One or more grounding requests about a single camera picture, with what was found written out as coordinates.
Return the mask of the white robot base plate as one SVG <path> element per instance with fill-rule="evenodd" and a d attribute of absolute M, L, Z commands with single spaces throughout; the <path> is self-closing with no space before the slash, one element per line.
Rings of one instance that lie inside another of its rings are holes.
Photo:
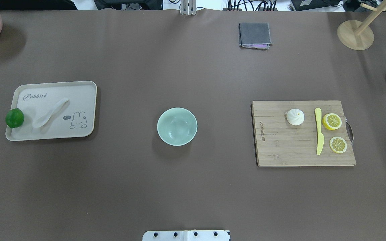
<path fill-rule="evenodd" d="M 169 230 L 147 231 L 143 241 L 230 241 L 227 230 Z"/>

